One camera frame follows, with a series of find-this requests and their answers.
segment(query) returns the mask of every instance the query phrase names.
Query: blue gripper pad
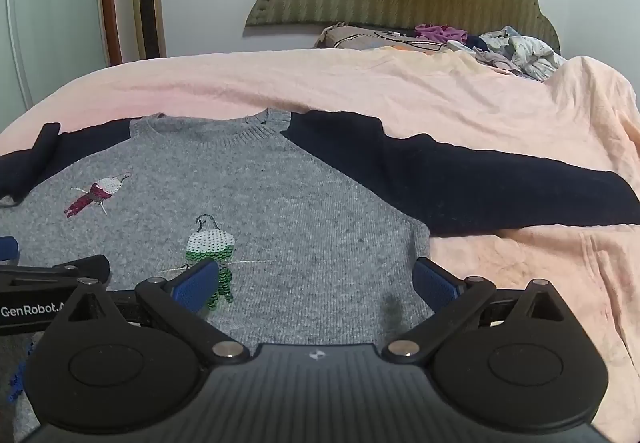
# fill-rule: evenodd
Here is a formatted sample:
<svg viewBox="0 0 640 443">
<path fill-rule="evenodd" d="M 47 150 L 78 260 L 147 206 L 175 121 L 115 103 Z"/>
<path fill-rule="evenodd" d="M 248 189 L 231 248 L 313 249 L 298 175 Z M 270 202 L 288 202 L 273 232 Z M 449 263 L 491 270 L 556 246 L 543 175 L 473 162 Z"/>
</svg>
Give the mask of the blue gripper pad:
<svg viewBox="0 0 640 443">
<path fill-rule="evenodd" d="M 18 264 L 19 258 L 18 241 L 10 235 L 0 237 L 0 264 Z"/>
<path fill-rule="evenodd" d="M 465 291 L 465 282 L 451 275 L 433 261 L 421 257 L 414 264 L 412 282 L 415 293 L 435 313 Z"/>
<path fill-rule="evenodd" d="M 218 290 L 218 263 L 204 259 L 167 282 L 164 290 L 189 311 L 197 313 Z"/>
</svg>

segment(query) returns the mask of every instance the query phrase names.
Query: bed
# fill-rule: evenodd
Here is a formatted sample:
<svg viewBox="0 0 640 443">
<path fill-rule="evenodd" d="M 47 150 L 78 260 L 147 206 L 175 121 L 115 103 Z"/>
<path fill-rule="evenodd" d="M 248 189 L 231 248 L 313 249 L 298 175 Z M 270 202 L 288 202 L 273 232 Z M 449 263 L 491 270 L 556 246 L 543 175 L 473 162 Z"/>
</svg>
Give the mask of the bed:
<svg viewBox="0 0 640 443">
<path fill-rule="evenodd" d="M 442 22 L 479 34 L 510 24 L 559 51 L 558 36 L 537 0 L 473 0 L 477 12 L 469 12 L 465 1 L 257 0 L 247 25 L 348 21 L 410 28 Z M 640 195 L 635 102 L 622 75 L 586 57 L 571 59 L 539 83 L 453 51 L 210 54 L 126 64 L 72 81 L 0 134 L 0 154 L 32 145 L 46 122 L 74 131 L 158 112 L 238 118 L 264 108 L 344 110 L 377 116 L 389 136 L 429 133 L 457 146 L 614 171 Z M 640 227 L 529 227 L 432 237 L 430 248 L 433 260 L 459 277 L 483 275 L 498 287 L 522 287 L 536 277 L 551 280 L 607 364 L 609 388 L 594 424 L 613 442 L 637 443 Z M 31 415 L 22 397 L 15 420 L 18 439 Z"/>
</svg>

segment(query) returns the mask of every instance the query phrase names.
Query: pink bed sheet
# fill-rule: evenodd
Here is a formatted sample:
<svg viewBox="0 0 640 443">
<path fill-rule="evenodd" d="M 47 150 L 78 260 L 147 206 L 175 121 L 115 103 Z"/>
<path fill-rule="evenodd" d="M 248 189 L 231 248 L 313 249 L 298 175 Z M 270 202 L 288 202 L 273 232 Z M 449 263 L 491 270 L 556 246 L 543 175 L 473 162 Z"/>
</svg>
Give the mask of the pink bed sheet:
<svg viewBox="0 0 640 443">
<path fill-rule="evenodd" d="M 267 106 L 354 111 L 378 116 L 390 136 L 426 132 L 474 149 L 612 170 L 640 194 L 636 96 L 617 71 L 587 57 L 545 83 L 499 74 L 462 52 L 299 50 L 137 62 L 67 84 L 0 134 L 0 153 L 32 145 L 45 122 L 73 131 L 157 112 L 235 118 Z M 595 425 L 616 443 L 640 441 L 640 227 L 433 238 L 431 251 L 458 276 L 483 275 L 499 287 L 551 280 L 607 363 Z"/>
</svg>

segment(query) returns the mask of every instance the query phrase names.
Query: navy sleeve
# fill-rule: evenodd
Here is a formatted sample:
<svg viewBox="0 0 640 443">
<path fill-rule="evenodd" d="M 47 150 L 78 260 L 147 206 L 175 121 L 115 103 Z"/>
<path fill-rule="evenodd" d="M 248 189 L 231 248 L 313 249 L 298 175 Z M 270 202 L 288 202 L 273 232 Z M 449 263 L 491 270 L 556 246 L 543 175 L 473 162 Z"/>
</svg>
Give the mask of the navy sleeve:
<svg viewBox="0 0 640 443">
<path fill-rule="evenodd" d="M 19 203 L 31 190 L 62 169 L 90 154 L 129 139 L 132 118 L 112 120 L 73 133 L 60 132 L 60 124 L 45 124 L 33 147 L 0 156 L 0 198 Z"/>
<path fill-rule="evenodd" d="M 432 235 L 640 223 L 638 197 L 614 172 L 441 144 L 428 134 L 391 138 L 379 119 L 356 113 L 292 113 L 283 134 Z"/>
</svg>

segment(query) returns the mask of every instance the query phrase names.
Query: embroidered bird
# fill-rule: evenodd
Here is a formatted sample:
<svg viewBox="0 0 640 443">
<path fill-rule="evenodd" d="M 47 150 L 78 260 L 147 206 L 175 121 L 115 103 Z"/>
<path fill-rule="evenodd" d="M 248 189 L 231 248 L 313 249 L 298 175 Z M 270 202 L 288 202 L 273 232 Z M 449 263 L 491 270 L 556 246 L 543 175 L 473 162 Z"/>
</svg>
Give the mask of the embroidered bird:
<svg viewBox="0 0 640 443">
<path fill-rule="evenodd" d="M 214 226 L 213 229 L 203 230 L 207 224 L 207 220 L 211 219 Z M 196 219 L 198 222 L 198 231 L 189 236 L 187 242 L 186 259 L 189 265 L 199 263 L 203 259 L 213 259 L 218 263 L 218 290 L 213 297 L 207 302 L 210 310 L 214 310 L 218 305 L 218 301 L 223 296 L 227 302 L 233 302 L 234 296 L 231 293 L 231 279 L 233 274 L 226 263 L 231 259 L 234 251 L 236 239 L 227 232 L 220 230 L 215 219 L 209 214 L 203 214 Z"/>
<path fill-rule="evenodd" d="M 120 187 L 122 187 L 122 182 L 125 181 L 130 174 L 122 174 L 120 176 L 116 176 L 115 178 L 102 178 L 98 179 L 94 184 L 91 185 L 91 188 L 87 192 L 86 190 L 82 190 L 81 188 L 74 187 L 75 190 L 79 190 L 84 194 L 81 195 L 77 200 L 75 200 L 69 208 L 65 210 L 66 217 L 75 216 L 79 213 L 83 208 L 91 203 L 98 203 L 100 207 L 102 207 L 102 211 L 107 214 L 107 210 L 104 209 L 104 205 L 102 204 L 104 200 L 109 199 L 111 196 L 116 194 Z"/>
</svg>

